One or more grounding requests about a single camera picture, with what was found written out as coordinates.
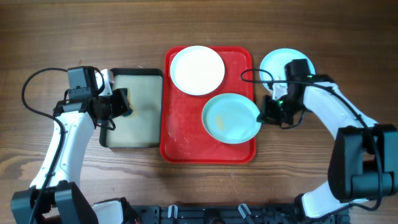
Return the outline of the light blue plate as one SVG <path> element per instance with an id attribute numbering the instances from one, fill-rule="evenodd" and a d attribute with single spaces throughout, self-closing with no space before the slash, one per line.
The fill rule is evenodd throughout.
<path id="1" fill-rule="evenodd" d="M 261 71 L 259 72 L 261 81 L 271 81 L 271 76 L 264 70 L 272 75 L 273 80 L 286 80 L 285 66 L 295 59 L 306 59 L 310 73 L 312 75 L 316 74 L 313 63 L 305 54 L 295 49 L 283 48 L 273 50 L 263 58 L 260 65 Z M 273 83 L 264 83 L 263 85 L 272 94 Z"/>
<path id="2" fill-rule="evenodd" d="M 204 105 L 201 121 L 206 132 L 226 144 L 241 144 L 252 139 L 260 130 L 260 111 L 249 98 L 236 93 L 212 97 Z"/>

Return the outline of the white round plate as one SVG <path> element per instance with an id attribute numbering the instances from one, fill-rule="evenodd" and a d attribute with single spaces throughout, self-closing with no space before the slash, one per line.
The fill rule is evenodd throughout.
<path id="1" fill-rule="evenodd" d="M 215 91 L 226 73 L 221 56 L 213 49 L 201 45 L 179 51 L 170 64 L 173 84 L 182 92 L 202 96 Z"/>

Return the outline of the green and yellow sponge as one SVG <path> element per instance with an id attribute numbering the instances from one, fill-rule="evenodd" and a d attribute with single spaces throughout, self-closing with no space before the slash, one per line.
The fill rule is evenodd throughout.
<path id="1" fill-rule="evenodd" d="M 131 105 L 129 105 L 127 111 L 123 114 L 123 116 L 128 117 L 128 116 L 132 115 L 133 111 L 134 110 L 131 108 Z"/>

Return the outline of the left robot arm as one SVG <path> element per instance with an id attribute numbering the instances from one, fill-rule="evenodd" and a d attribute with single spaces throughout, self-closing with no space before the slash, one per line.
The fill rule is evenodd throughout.
<path id="1" fill-rule="evenodd" d="M 113 90 L 113 74 L 95 67 L 66 70 L 69 88 L 49 118 L 54 130 L 44 163 L 27 190 L 15 192 L 11 211 L 17 223 L 128 223 L 136 213 L 125 198 L 90 205 L 80 174 L 96 128 L 113 131 L 114 118 L 132 113 L 127 89 Z"/>

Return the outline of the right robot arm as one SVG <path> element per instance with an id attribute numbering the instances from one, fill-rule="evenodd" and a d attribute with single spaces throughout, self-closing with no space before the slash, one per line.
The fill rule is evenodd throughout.
<path id="1" fill-rule="evenodd" d="M 258 69 L 270 95 L 257 120 L 292 129 L 301 124 L 296 113 L 312 112 L 335 141 L 327 181 L 296 199 L 298 219 L 316 222 L 352 207 L 377 210 L 384 197 L 397 194 L 397 128 L 360 112 L 331 77 L 311 72 L 307 59 L 281 67 L 280 75 Z"/>

